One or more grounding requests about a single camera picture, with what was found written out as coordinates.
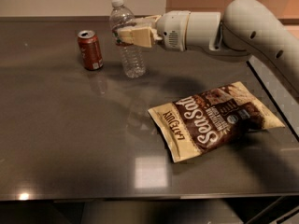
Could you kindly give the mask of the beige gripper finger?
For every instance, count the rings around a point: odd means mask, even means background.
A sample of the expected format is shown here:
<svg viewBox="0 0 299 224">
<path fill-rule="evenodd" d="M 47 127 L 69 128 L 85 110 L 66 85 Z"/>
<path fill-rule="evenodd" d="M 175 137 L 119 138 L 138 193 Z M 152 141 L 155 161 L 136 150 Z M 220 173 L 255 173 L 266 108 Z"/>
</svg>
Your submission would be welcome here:
<svg viewBox="0 0 299 224">
<path fill-rule="evenodd" d="M 151 15 L 147 17 L 138 17 L 134 19 L 137 26 L 155 27 L 156 22 L 161 18 L 161 15 Z"/>
<path fill-rule="evenodd" d="M 151 48 L 157 41 L 162 40 L 157 30 L 148 26 L 128 26 L 120 28 L 117 33 L 121 42 L 143 48 Z"/>
</svg>

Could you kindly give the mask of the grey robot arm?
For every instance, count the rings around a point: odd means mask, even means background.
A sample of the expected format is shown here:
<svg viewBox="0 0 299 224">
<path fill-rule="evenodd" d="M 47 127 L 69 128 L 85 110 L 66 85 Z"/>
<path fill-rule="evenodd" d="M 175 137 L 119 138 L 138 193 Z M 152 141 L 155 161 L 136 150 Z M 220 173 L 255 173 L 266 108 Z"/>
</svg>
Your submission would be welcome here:
<svg viewBox="0 0 299 224">
<path fill-rule="evenodd" d="M 234 0 L 223 13 L 171 11 L 134 19 L 116 33 L 126 45 L 200 50 L 219 60 L 254 56 L 299 90 L 299 40 L 256 0 Z"/>
</svg>

